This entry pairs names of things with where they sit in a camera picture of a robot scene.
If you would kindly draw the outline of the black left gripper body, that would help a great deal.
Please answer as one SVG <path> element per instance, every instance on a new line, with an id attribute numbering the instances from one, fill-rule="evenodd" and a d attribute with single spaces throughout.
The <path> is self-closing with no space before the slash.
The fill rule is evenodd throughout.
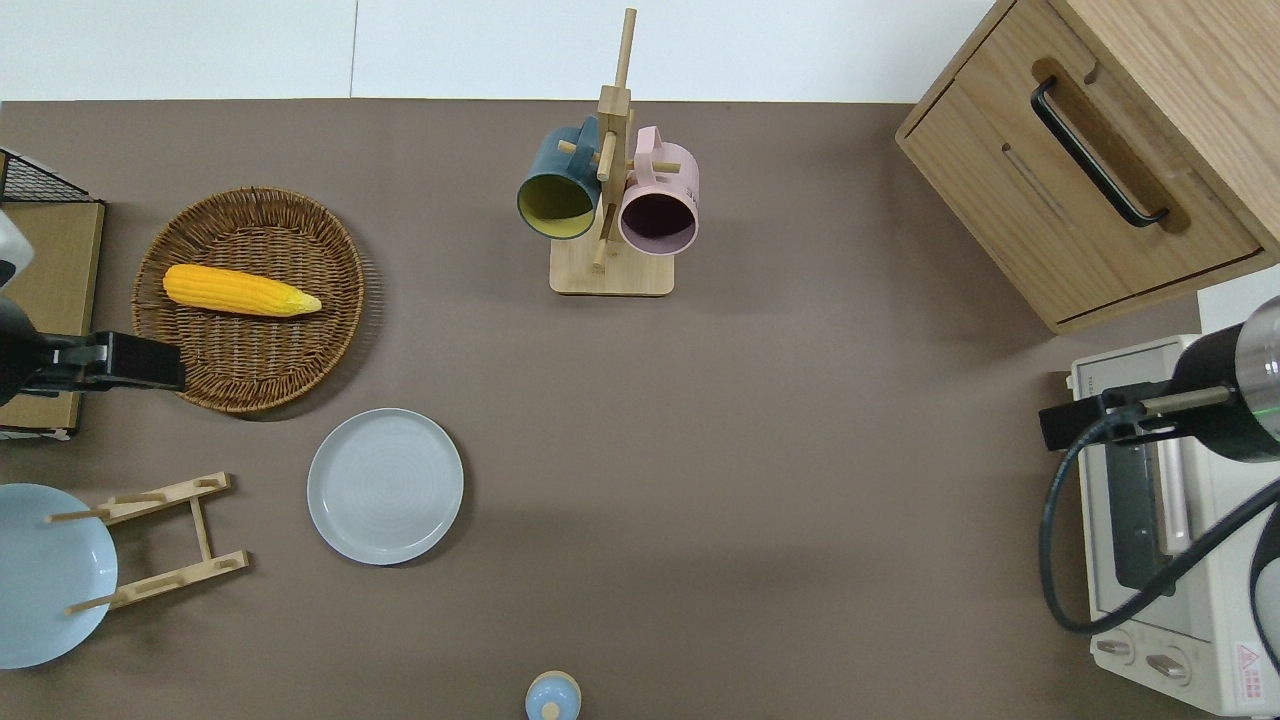
<path id="1" fill-rule="evenodd" d="M 51 355 L 40 370 L 44 392 L 186 389 L 186 368 L 174 345 L 113 331 L 45 338 Z"/>

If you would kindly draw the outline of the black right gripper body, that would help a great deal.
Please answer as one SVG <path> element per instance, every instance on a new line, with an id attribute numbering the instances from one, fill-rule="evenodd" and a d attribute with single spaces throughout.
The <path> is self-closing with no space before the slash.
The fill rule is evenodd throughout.
<path id="1" fill-rule="evenodd" d="M 1181 392 L 1169 386 L 1120 386 L 1041 410 L 1039 428 L 1050 451 L 1066 450 L 1096 424 L 1101 429 L 1093 445 L 1147 445 L 1192 436 L 1193 415 L 1231 401 L 1229 386 Z"/>

